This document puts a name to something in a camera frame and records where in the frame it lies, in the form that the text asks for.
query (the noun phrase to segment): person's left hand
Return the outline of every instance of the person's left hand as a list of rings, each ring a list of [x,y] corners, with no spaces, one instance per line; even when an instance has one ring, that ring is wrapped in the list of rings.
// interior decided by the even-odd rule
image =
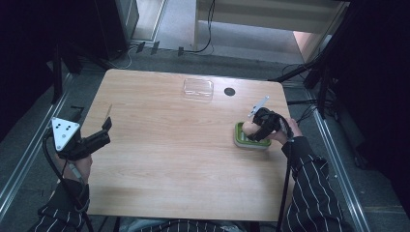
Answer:
[[[57,158],[57,162],[60,165],[61,168],[63,168],[64,164],[66,161],[64,159],[60,159],[57,155],[55,155]],[[76,169],[79,171],[81,174],[82,180],[84,181],[84,184],[88,184],[88,178],[90,177],[91,173],[91,164],[93,163],[93,159],[91,155],[84,159],[79,159],[76,161],[71,161],[69,160],[70,163],[74,164]],[[72,170],[69,168],[69,164],[67,163],[66,168],[64,169],[63,176],[65,179],[70,179],[79,182],[78,178],[73,174]]]

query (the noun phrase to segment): beige round object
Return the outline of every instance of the beige round object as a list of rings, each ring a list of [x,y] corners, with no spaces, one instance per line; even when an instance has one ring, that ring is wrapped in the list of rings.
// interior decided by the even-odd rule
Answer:
[[[256,124],[254,124],[253,122],[250,122],[250,121],[246,121],[242,125],[242,131],[246,135],[253,134],[253,133],[257,132],[259,129],[260,129],[259,126],[257,126]]]

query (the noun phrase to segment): white bracket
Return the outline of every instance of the white bracket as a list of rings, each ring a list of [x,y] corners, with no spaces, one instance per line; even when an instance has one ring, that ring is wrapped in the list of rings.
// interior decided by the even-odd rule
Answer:
[[[269,99],[269,96],[265,96],[258,104],[253,106],[252,111],[248,114],[248,117],[253,116],[262,106],[263,104]]]
[[[73,135],[78,131],[79,124],[53,117],[51,119],[54,144],[57,152],[62,151]]]

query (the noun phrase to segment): sleeve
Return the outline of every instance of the sleeve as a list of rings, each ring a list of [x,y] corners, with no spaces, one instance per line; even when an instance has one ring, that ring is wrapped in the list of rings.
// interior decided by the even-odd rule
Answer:
[[[312,152],[305,137],[295,137],[282,151],[289,158],[295,180],[283,231],[353,231],[329,184],[327,161]]]
[[[89,187],[77,181],[66,180],[70,190],[80,197],[80,202],[87,205]],[[82,213],[75,208],[63,186],[58,184],[47,204],[38,210],[39,220],[29,231],[78,231],[84,224]]]

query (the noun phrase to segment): triangular marker plate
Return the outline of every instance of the triangular marker plate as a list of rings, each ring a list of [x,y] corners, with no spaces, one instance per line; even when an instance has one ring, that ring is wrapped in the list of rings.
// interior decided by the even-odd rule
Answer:
[[[66,147],[76,131],[78,131],[79,124],[53,117],[51,125],[54,133],[55,149],[57,152],[60,152]]]

